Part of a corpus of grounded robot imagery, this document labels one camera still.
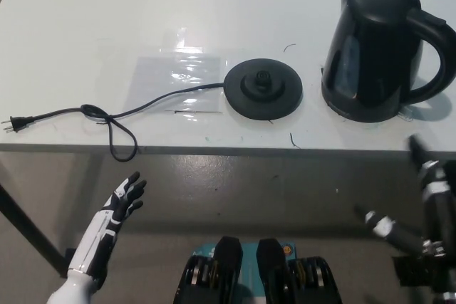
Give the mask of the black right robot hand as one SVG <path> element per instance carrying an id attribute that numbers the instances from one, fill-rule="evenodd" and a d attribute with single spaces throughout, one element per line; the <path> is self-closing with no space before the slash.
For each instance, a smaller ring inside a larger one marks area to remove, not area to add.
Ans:
<path id="1" fill-rule="evenodd" d="M 410 160 L 418 173 L 424 229 L 414 234 L 387 215 L 354 206 L 359 219 L 377 237 L 413 256 L 455 259 L 455 190 L 447 164 L 427 150 L 416 135 L 408 138 Z"/>

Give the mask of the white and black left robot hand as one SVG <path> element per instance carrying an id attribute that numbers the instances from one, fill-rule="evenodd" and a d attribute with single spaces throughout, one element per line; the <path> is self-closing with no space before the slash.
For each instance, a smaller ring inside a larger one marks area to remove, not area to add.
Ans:
<path id="1" fill-rule="evenodd" d="M 128 217 L 143 205 L 146 180 L 134 172 L 125 179 L 97 211 L 85 230 L 69 264 L 74 271 L 96 280 L 105 275 L 118 234 Z"/>

